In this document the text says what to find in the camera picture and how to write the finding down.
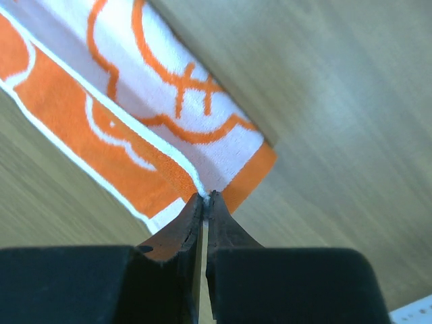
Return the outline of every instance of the orange pattern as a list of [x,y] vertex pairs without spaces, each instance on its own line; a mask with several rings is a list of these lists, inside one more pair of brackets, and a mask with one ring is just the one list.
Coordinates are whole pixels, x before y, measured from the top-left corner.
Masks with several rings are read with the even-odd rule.
[[27,48],[21,36],[4,18],[0,19],[0,78],[25,70],[28,65]]
[[168,129],[178,136],[181,140],[189,142],[191,144],[208,144],[220,140],[226,134],[231,132],[231,130],[237,125],[241,125],[247,130],[256,130],[253,124],[248,123],[244,119],[238,117],[233,113],[227,121],[218,129],[209,133],[192,132],[190,130],[184,130],[174,123],[171,118],[166,114],[158,114],[153,118],[141,118],[140,121],[146,126],[161,126],[165,125]]
[[[123,148],[107,145],[93,133],[84,111],[85,91],[38,49],[32,73],[24,83],[16,87],[16,92],[33,115],[127,196],[128,200],[145,215],[152,217],[178,198],[179,194],[174,188],[179,187],[171,186],[159,172],[137,166]],[[114,121],[120,129],[120,133],[116,135],[124,136],[123,124],[113,116],[108,117],[107,113],[111,114],[94,100],[95,122],[102,129],[108,130],[110,121]],[[146,157],[157,153],[150,145],[146,149]]]
[[276,161],[276,153],[271,147],[263,143],[254,156],[245,164],[243,169],[222,191],[223,199],[230,213],[233,213],[249,196],[250,189],[259,185]]
[[[94,40],[95,23],[97,16],[106,5],[107,0],[96,0],[90,15],[88,17],[88,28],[86,33],[86,39],[89,51],[93,59],[109,73],[109,82],[107,85],[107,96],[116,101],[116,87],[119,80],[118,68],[108,62],[100,53]],[[177,88],[177,96],[175,98],[175,117],[180,118],[184,93],[186,89],[203,90],[205,92],[204,99],[204,115],[211,115],[211,95],[215,92],[223,92],[223,90],[216,84],[213,83],[211,76],[207,78],[205,82],[197,79],[192,79],[191,75],[194,70],[194,63],[190,62],[184,71],[183,76],[179,76],[175,73],[169,72],[153,55],[149,45],[146,43],[144,30],[142,26],[142,8],[145,4],[145,0],[134,0],[132,9],[132,29],[136,39],[136,44],[142,55],[144,61],[149,64],[157,73],[161,79],[167,84],[174,85]],[[146,126],[161,126],[165,125],[168,129],[173,132],[178,138],[189,142],[191,144],[207,144],[215,142],[223,138],[228,134],[236,125],[241,125],[247,130],[256,130],[255,126],[240,116],[233,113],[219,128],[211,132],[193,132],[185,130],[177,125],[170,116],[166,114],[156,114],[154,117],[140,118],[139,119]]]
[[153,145],[143,140],[137,133],[132,131],[127,125],[121,123],[110,110],[104,108],[104,112],[122,130],[124,138],[127,139],[135,151],[146,160],[153,164],[160,177],[173,188],[177,188],[178,195],[184,200],[188,200],[196,192],[196,187],[189,175],[173,160],[158,151]]

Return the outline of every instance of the fabric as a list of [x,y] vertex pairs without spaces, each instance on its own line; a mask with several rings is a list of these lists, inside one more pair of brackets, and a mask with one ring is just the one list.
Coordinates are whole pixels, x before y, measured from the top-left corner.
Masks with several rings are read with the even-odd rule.
[[0,85],[150,231],[198,191],[231,212],[275,153],[144,0],[0,0]]
[[390,317],[392,324],[432,323],[432,295],[392,311]]

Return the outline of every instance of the light wood surface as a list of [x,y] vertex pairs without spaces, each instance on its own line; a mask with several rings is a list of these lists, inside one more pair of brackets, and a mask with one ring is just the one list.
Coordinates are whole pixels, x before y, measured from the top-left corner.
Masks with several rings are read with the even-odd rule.
[[432,294],[432,1],[151,2],[275,144],[235,218],[358,249],[389,310]]

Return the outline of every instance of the wooden floor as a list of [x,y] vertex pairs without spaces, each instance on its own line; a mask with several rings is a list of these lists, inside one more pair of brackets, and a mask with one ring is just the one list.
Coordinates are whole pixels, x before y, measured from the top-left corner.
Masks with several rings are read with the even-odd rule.
[[[432,294],[432,2],[152,2],[279,155],[235,218],[265,246],[357,248],[389,310]],[[0,108],[0,246],[149,236]]]

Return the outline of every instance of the towel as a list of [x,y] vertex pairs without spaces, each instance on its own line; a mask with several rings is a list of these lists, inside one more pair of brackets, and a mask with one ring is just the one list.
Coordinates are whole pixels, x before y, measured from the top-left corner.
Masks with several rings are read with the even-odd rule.
[[230,212],[276,156],[144,0],[0,0],[0,86],[152,233],[190,195]]

